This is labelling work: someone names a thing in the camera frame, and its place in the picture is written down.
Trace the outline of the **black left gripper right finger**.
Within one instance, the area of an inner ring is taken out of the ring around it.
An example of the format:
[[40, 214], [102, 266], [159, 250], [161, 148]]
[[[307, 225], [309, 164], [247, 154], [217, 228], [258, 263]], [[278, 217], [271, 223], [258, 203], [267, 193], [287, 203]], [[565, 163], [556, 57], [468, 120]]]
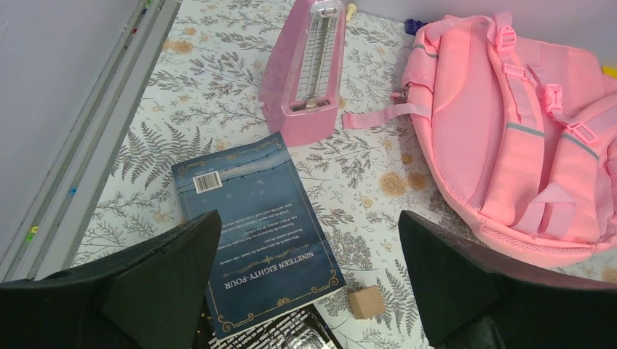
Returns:
[[614, 348], [616, 285], [507, 257], [403, 211], [399, 237], [435, 348]]

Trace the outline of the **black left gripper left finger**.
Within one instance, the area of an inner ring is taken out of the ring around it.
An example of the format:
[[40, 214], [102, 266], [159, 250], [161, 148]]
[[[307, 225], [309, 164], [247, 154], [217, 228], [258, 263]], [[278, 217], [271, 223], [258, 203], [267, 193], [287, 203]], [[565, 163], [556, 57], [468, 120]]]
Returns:
[[3, 348], [189, 348], [222, 231], [207, 212], [40, 280], [1, 284]]

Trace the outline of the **pink student backpack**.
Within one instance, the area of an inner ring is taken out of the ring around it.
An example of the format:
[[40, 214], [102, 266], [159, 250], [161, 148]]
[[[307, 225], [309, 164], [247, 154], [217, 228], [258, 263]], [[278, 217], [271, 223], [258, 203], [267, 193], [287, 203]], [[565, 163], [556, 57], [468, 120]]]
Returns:
[[519, 36], [511, 16], [421, 27], [399, 102], [440, 193], [490, 248], [545, 268], [616, 247], [616, 80], [576, 47]]

